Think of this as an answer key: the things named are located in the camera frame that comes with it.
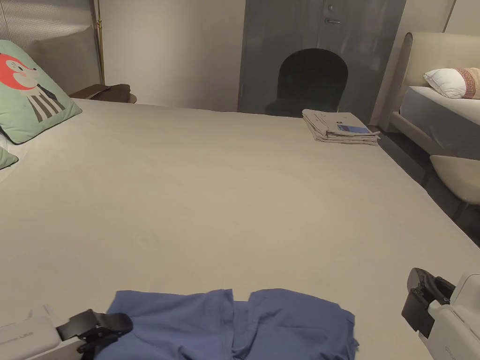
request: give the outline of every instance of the gray door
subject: gray door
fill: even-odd
[[[323,0],[247,0],[239,111],[263,114],[276,99],[278,72],[292,53],[318,42]]]
[[[239,111],[264,113],[293,52],[323,48],[348,65],[340,111],[370,121],[406,0],[247,0]]]
[[[406,0],[325,0],[318,48],[340,55],[348,66],[341,112],[365,123],[375,107]]]

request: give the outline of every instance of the headboard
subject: headboard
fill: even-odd
[[[442,68],[480,68],[480,36],[408,33],[385,101],[382,128],[386,130],[392,113],[400,110],[408,87],[429,86],[424,74]]]

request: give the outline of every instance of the brass pole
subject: brass pole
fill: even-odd
[[[448,14],[448,19],[447,19],[447,22],[445,24],[445,27],[444,27],[444,31],[447,31],[447,27],[448,27],[448,23],[450,22],[450,19],[452,17],[452,14],[453,14],[453,10],[455,8],[455,5],[456,5],[456,0],[453,1],[453,4],[452,4],[452,8],[450,9],[450,13]]]
[[[96,1],[98,8],[98,36],[100,38],[100,71],[102,73],[102,82],[105,84],[105,63],[103,58],[103,33],[102,33],[102,15],[100,13],[100,0]]]

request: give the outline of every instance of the cartoon fox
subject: cartoon fox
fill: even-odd
[[[42,122],[65,110],[65,107],[53,93],[38,83],[38,77],[36,68],[30,69],[18,59],[0,54],[0,82],[25,95],[32,105],[38,122]]]

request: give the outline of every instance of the patterned pillow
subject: patterned pillow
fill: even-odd
[[[0,40],[0,128],[24,143],[82,110],[18,46]]]
[[[426,73],[424,78],[450,99],[480,99],[480,69],[438,69]]]

